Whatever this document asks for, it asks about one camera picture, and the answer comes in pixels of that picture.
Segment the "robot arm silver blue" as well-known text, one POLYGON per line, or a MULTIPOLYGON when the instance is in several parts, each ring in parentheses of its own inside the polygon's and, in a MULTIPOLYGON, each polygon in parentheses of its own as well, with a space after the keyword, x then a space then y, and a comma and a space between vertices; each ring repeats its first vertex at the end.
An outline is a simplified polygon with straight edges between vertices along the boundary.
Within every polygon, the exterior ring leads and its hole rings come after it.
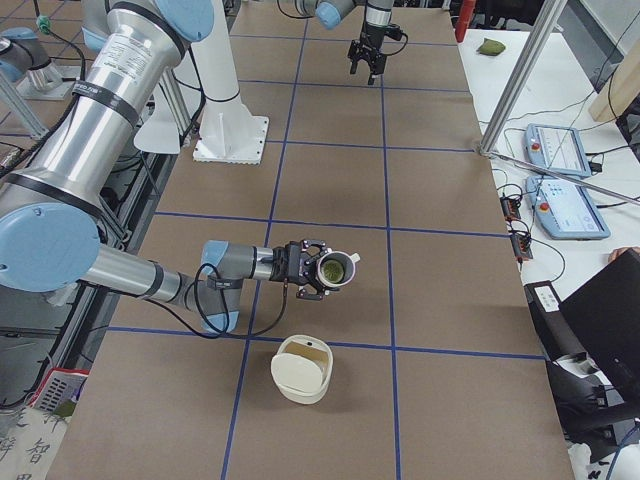
POLYGON ((408 35, 397 24, 393 24, 393 1, 352 1, 352 0, 296 0, 293 1, 297 15, 286 13, 277 1, 278 9, 288 18, 306 20, 316 18, 326 30, 339 26, 357 7, 363 7, 363 20, 359 37, 351 41, 347 58, 350 60, 350 73, 354 75, 360 62, 369 67, 367 84, 372 86, 385 72, 386 61, 390 56, 400 53, 408 43, 408 35), (385 53, 383 43, 386 38, 395 41, 404 40, 397 51, 385 53))
POLYGON ((295 285, 305 300, 337 290, 323 242, 261 248, 210 241, 188 276, 109 247, 100 239, 99 194, 161 77, 214 28, 208 1, 116 1, 107 37, 78 80, 61 125, 28 166, 1 186, 1 283, 25 292, 77 282, 108 288, 168 312, 197 313, 205 335, 231 334, 247 280, 295 285))

